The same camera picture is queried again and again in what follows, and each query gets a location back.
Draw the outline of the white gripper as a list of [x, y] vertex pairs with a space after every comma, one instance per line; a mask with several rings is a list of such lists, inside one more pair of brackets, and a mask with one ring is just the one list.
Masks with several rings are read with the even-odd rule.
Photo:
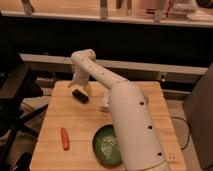
[[73, 82], [70, 82], [68, 88], [71, 88], [74, 84], [84, 86], [84, 90], [88, 95], [91, 95], [92, 90], [89, 83], [89, 74], [86, 73], [83, 69], [76, 68], [73, 74]]

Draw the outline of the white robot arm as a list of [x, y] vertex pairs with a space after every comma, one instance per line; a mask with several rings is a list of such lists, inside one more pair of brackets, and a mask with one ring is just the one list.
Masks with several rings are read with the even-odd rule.
[[128, 79], [98, 65], [92, 49], [75, 51], [69, 86], [78, 84], [90, 94], [92, 76], [109, 90], [109, 111], [126, 171], [171, 171], [150, 115], [144, 92]]

